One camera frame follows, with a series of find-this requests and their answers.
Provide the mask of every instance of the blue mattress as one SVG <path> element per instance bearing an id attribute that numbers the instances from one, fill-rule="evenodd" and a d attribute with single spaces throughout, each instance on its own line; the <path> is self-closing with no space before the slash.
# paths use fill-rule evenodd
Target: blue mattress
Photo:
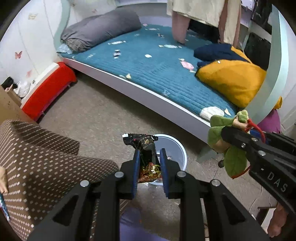
<path id="1" fill-rule="evenodd" d="M 186 44 L 181 45 L 173 39 L 171 32 L 170 27 L 142 26 L 140 30 L 113 38 L 86 52 L 61 55 L 127 77 L 205 119 L 209 120 L 213 114 L 234 116 L 237 107 L 199 81 L 180 61 L 184 59 L 191 63 L 196 71 L 200 60 L 193 57 L 193 50 L 210 42 L 188 34 Z M 115 50 L 120 50 L 118 58 L 113 56 Z"/>

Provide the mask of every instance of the person's hand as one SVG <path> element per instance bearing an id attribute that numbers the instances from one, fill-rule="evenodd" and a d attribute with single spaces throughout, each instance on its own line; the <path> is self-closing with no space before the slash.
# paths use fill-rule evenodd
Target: person's hand
<path id="1" fill-rule="evenodd" d="M 6 170 L 4 167 L 0 167 L 0 193 L 8 193 Z"/>
<path id="2" fill-rule="evenodd" d="M 286 223 L 287 215 L 288 213 L 284 207 L 278 203 L 267 228 L 267 233 L 271 238 L 281 233 L 281 228 Z"/>

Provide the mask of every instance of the white trash can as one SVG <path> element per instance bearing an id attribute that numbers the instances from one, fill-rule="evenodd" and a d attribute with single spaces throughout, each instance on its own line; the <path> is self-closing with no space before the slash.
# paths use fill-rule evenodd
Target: white trash can
<path id="1" fill-rule="evenodd" d="M 155 141 L 156 152 L 159 153 L 160 149 L 165 148 L 168 157 L 176 161 L 182 171 L 185 171 L 187 166 L 187 154 L 183 145 L 174 137 L 165 134 L 156 134 L 158 141 Z M 162 181 L 155 180 L 150 184 L 163 185 Z"/>

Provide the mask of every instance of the brown polka dot cloth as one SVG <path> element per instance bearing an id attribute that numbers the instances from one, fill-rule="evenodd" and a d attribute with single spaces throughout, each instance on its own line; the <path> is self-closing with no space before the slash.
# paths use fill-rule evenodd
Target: brown polka dot cloth
<path id="1" fill-rule="evenodd" d="M 7 120 L 0 126 L 0 166 L 5 167 L 8 180 L 8 193 L 3 196 L 9 223 L 22 240 L 75 184 L 101 181 L 118 170 L 111 160 L 77 156 L 78 151 L 78 141 L 34 124 Z M 121 213 L 127 203 L 120 202 Z"/>

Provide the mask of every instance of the gray pillow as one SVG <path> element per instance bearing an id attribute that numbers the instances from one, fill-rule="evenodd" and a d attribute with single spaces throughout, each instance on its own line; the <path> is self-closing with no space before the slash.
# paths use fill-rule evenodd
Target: gray pillow
<path id="1" fill-rule="evenodd" d="M 117 8 L 100 16 L 92 16 L 66 28 L 61 39 L 76 52 L 86 51 L 102 42 L 141 28 L 138 15 Z"/>

